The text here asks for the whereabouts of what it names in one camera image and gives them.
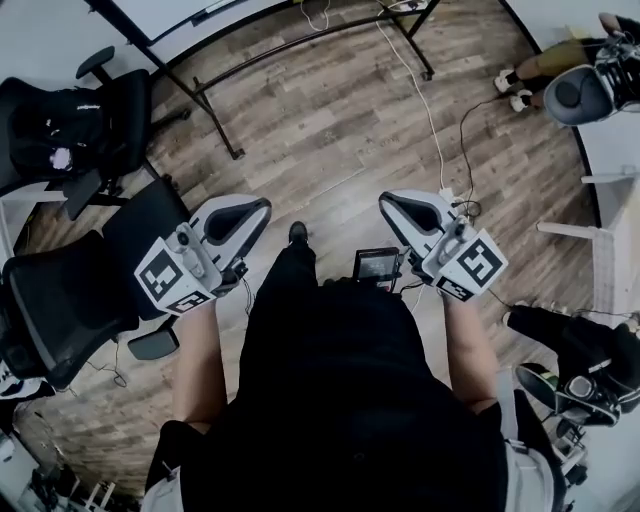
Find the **floor board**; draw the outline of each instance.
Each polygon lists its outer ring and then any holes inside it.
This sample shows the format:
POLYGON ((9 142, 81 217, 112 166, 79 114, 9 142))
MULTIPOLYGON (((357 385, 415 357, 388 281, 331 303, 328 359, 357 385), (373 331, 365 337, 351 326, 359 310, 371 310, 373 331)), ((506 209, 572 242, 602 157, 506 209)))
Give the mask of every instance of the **floor board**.
MULTIPOLYGON (((321 3, 309 2, 307 8, 318 19, 321 3)), ((374 2, 336 0, 331 23, 378 10, 374 2)), ((176 72, 189 83, 196 75, 204 81, 309 30, 297 9, 282 11, 222 38, 181 63, 176 72)), ((419 72, 408 45, 390 26, 385 30, 419 72)), ((420 86, 446 160, 443 181, 466 197, 470 182, 460 149, 460 120, 469 108, 495 96, 492 77, 505 64, 532 51, 496 0, 444 0, 416 40, 436 70, 434 80, 420 86)), ((207 94, 230 139, 246 150, 246 157, 231 160, 210 119, 196 109, 188 121, 153 142, 149 158, 161 173, 174 177, 191 209, 208 197, 231 192, 271 200, 272 222, 247 258, 254 291, 284 246, 293 220, 309 226, 321 280, 349 275, 357 249, 397 243, 378 211, 381 192, 439 188, 439 161, 426 112, 407 70, 375 26, 267 59, 207 94)), ((187 104, 166 80, 157 84, 155 96, 156 116, 187 104)), ((589 306, 588 242, 535 230, 540 220, 593 222, 571 131, 559 128, 544 113, 516 115, 502 100, 476 109, 464 133, 473 167, 473 198, 483 209, 477 225, 489 230, 510 261, 494 291, 508 302, 540 297, 570 308, 589 306)), ((135 194, 148 182, 144 172, 128 176, 126 194, 135 194)), ((31 225, 26 250, 69 243, 99 228, 114 211, 90 207, 71 223, 59 206, 43 206, 31 225)), ((402 282, 410 281, 407 276, 402 282)), ((410 307, 417 297, 418 290, 406 293, 410 307)), ((230 397, 237 390, 245 301, 240 287, 219 304, 230 397)), ((501 326, 505 308, 491 295, 479 304, 504 364, 553 360, 539 345, 501 326)), ((423 293, 415 317, 427 360, 446 381, 442 308, 432 290, 423 293)), ((115 348, 105 345, 91 361, 112 365, 115 348)), ((159 427, 170 418, 172 362, 172 357, 138 362, 122 346, 118 368, 127 380, 126 389, 113 383, 112 373, 85 366, 72 384, 75 395, 68 391, 29 405, 18 412, 17 426, 45 461, 63 456, 88 483, 113 480, 118 490, 139 494, 159 427)))

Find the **white sneaker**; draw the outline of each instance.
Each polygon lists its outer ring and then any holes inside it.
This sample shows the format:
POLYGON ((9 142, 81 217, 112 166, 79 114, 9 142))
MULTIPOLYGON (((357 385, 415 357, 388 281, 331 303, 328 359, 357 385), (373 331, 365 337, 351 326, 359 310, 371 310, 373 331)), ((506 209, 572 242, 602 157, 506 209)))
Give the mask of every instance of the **white sneaker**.
POLYGON ((522 112, 529 105, 525 105, 524 101, 522 101, 523 96, 533 96, 531 91, 527 91, 526 89, 522 89, 518 91, 516 94, 509 98, 509 103, 511 103, 511 108, 516 112, 522 112))
POLYGON ((507 76, 513 73, 513 69, 503 69, 500 74, 493 79, 493 85, 499 92, 507 92, 513 84, 507 82, 507 76))

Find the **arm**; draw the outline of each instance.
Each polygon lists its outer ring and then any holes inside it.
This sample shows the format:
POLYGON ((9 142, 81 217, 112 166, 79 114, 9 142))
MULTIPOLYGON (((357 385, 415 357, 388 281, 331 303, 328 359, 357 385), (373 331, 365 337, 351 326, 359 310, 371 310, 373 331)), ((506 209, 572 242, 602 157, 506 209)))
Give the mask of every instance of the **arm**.
POLYGON ((227 405, 216 301, 182 316, 174 330, 180 341, 173 379, 174 418, 204 433, 227 405))
POLYGON ((496 402, 498 358, 475 305, 448 296, 443 300, 451 388, 478 414, 496 402))

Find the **office chair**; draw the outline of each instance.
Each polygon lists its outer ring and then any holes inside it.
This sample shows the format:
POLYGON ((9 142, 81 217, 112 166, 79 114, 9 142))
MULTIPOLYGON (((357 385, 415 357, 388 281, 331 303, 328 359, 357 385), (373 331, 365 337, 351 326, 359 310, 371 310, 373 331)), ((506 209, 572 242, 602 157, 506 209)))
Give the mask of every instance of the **office chair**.
MULTIPOLYGON (((163 315, 133 270, 158 237, 187 221, 170 180, 154 180, 111 217, 103 236, 90 231, 65 247, 11 258, 0 285, 0 358, 13 376, 63 390, 105 342, 163 315)), ((174 339, 174 320, 148 336, 174 339)))
MULTIPOLYGON (((15 108, 26 102, 38 100, 47 94, 17 78, 8 78, 0 84, 0 199, 20 200, 20 189, 40 182, 48 182, 62 188, 62 194, 44 200, 65 200, 65 208, 71 220, 75 220, 89 204, 122 206, 126 199, 116 197, 120 192, 118 180, 125 174, 144 167, 154 178, 158 173, 145 157, 147 144, 158 130, 177 120, 187 119, 188 109, 174 112, 151 124, 151 81, 146 70, 137 70, 111 79, 103 65, 114 57, 114 48, 108 47, 83 62, 76 73, 80 79, 92 73, 102 85, 97 89, 102 102, 108 107, 112 122, 110 146, 114 153, 105 158, 100 169, 87 169, 79 176, 43 173, 35 177, 23 177, 15 168, 9 154, 8 120, 15 108)), ((25 200, 35 199, 31 193, 25 200)))

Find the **chair armrest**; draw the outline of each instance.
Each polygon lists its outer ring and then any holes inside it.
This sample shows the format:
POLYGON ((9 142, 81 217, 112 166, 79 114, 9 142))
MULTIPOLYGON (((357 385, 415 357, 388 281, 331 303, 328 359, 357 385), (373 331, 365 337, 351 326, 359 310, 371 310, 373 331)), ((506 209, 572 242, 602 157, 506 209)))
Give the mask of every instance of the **chair armrest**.
POLYGON ((79 178, 64 181, 62 193, 67 198, 64 207, 69 219, 76 220, 91 203, 91 199, 104 187, 105 180, 97 169, 83 174, 79 178))
POLYGON ((88 73, 93 73, 96 69, 100 69, 103 64, 113 59, 115 51, 116 50, 113 46, 107 46, 98 53, 94 53, 91 57, 80 64, 78 71, 76 71, 76 79, 80 79, 88 73))

